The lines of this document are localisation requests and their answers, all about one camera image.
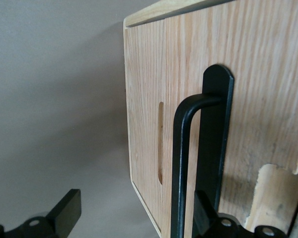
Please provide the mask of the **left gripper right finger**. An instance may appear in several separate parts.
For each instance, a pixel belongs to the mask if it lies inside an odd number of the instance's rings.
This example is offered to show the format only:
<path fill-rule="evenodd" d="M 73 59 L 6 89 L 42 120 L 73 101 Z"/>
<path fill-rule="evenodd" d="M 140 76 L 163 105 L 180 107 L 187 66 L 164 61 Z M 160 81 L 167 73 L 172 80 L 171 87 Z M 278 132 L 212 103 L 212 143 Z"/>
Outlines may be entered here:
<path fill-rule="evenodd" d="M 206 193 L 195 192 L 193 225 L 198 238 L 286 238 L 278 228 L 260 225 L 254 231 L 245 229 L 236 217 L 218 213 Z"/>

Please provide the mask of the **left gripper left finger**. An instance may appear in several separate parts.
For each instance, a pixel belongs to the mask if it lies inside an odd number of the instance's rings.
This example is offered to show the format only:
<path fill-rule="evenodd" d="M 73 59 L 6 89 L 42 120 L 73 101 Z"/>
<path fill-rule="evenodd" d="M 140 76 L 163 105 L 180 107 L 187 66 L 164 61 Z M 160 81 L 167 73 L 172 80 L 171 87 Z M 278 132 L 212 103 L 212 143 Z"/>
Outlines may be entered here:
<path fill-rule="evenodd" d="M 71 189 L 46 215 L 26 220 L 0 238 L 67 238 L 81 216 L 81 190 Z"/>

